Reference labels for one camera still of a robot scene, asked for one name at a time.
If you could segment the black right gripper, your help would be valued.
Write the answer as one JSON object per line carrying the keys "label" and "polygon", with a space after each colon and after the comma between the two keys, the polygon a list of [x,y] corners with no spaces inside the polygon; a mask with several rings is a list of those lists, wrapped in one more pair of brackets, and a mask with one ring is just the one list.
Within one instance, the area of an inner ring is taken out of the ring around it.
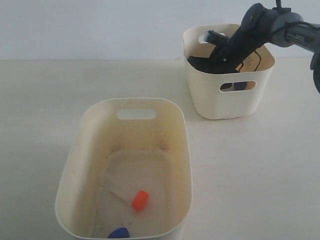
{"label": "black right gripper", "polygon": [[[203,39],[207,30],[213,30],[217,33],[227,36],[229,39],[224,45],[216,46],[204,42],[203,52],[197,53],[197,48],[187,55],[187,62],[197,71],[206,74],[235,74],[242,73],[243,68],[249,63],[249,58],[253,57],[256,61],[255,72],[259,69],[263,56],[260,48],[268,41],[268,28],[259,24],[255,26],[243,26],[241,24],[215,25],[202,31]],[[222,91],[233,91],[232,83],[221,85]]]}

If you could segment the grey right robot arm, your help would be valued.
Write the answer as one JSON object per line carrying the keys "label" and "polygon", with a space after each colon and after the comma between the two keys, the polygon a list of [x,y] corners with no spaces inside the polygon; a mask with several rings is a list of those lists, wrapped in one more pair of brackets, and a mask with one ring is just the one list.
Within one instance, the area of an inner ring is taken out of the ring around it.
{"label": "grey right robot arm", "polygon": [[245,59],[266,43],[281,48],[299,46],[313,53],[310,70],[315,88],[320,88],[320,26],[304,21],[291,8],[282,7],[279,0],[272,9],[261,3],[253,4],[232,36],[210,29],[203,40],[215,46],[210,55],[189,56],[187,61],[196,70],[207,74],[239,73]]}

